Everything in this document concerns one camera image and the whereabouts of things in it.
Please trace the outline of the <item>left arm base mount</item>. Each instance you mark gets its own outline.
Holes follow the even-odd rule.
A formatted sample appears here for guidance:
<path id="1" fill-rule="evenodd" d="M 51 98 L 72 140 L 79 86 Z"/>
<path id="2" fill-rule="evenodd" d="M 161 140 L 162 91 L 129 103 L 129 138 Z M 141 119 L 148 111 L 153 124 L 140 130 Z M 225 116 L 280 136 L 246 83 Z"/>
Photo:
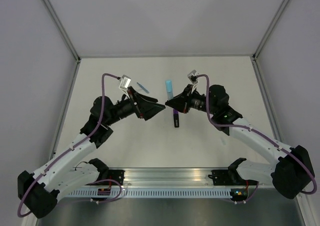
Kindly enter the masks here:
<path id="1" fill-rule="evenodd" d="M 82 165 L 92 165 L 98 171 L 98 178 L 96 181 L 112 179 L 118 182 L 120 185 L 123 185 L 125 178 L 125 171 L 122 169 L 110 169 L 103 161 L 98 158 L 91 159 L 89 162 L 81 161 L 74 167 L 74 171 L 82 168 Z"/>

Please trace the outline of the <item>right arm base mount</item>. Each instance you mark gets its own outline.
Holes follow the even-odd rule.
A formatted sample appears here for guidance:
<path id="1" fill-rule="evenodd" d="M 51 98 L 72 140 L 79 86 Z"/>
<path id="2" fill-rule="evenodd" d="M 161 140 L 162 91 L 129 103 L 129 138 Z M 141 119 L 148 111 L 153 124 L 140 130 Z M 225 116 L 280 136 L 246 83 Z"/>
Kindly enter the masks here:
<path id="1" fill-rule="evenodd" d="M 243 179 L 237 172 L 238 166 L 246 162 L 246 158 L 239 158 L 234 161 L 227 169 L 213 169 L 208 178 L 212 180 L 214 186 L 246 186 L 257 185 L 257 181 Z"/>

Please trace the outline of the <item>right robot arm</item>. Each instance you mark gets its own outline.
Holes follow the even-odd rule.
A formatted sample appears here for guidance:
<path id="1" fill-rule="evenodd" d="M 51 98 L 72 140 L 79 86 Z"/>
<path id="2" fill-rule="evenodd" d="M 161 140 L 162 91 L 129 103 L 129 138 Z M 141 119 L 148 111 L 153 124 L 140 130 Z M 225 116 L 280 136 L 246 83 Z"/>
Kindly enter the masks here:
<path id="1" fill-rule="evenodd" d="M 188 113 L 196 109 L 207 113 L 214 127 L 249 146 L 267 163 L 255 163 L 239 158 L 228 167 L 228 179 L 233 184 L 244 180 L 272 184 L 284 197 L 293 199 L 299 193 L 314 194 L 317 182 L 308 151 L 298 145 L 289 146 L 261 133 L 229 105 L 229 95 L 221 85 L 213 85 L 201 95 L 191 84 L 182 93 L 169 99 L 167 106 Z"/>

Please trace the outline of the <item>black purple highlighter pen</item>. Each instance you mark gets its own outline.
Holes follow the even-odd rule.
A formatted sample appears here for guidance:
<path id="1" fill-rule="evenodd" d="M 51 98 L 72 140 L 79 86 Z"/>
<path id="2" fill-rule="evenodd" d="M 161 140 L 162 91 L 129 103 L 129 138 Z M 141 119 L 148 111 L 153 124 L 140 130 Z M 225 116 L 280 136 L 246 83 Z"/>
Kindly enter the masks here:
<path id="1" fill-rule="evenodd" d="M 173 109 L 173 123 L 175 128 L 180 127 L 179 112 L 175 109 Z"/>

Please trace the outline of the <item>light blue pen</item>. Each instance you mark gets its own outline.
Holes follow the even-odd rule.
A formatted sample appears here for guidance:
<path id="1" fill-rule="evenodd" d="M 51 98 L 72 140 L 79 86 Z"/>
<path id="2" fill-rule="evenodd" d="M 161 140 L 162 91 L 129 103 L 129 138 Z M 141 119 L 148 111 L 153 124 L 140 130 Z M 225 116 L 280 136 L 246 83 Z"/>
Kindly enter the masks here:
<path id="1" fill-rule="evenodd" d="M 166 80 L 165 81 L 165 88 L 166 88 L 167 99 L 171 100 L 174 97 L 173 86 L 172 86 L 172 81 L 171 80 Z"/>

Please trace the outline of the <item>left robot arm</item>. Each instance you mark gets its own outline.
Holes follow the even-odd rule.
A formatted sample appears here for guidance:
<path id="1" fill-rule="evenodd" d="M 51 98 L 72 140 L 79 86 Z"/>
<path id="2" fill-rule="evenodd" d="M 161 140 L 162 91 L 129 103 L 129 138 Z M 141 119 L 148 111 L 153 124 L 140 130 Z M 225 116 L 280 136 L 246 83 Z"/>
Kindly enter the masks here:
<path id="1" fill-rule="evenodd" d="M 111 125 L 133 114 L 147 121 L 164 109 L 165 105 L 158 103 L 156 98 L 140 94 L 132 86 L 116 103 L 106 95 L 97 97 L 88 121 L 68 148 L 35 171 L 25 170 L 17 177 L 18 216 L 31 213 L 36 218 L 43 218 L 75 189 L 91 183 L 105 184 L 109 180 L 109 167 L 101 160 L 94 158 L 83 169 L 74 170 L 73 167 L 108 140 L 113 133 Z M 21 213 L 23 205 L 29 213 Z"/>

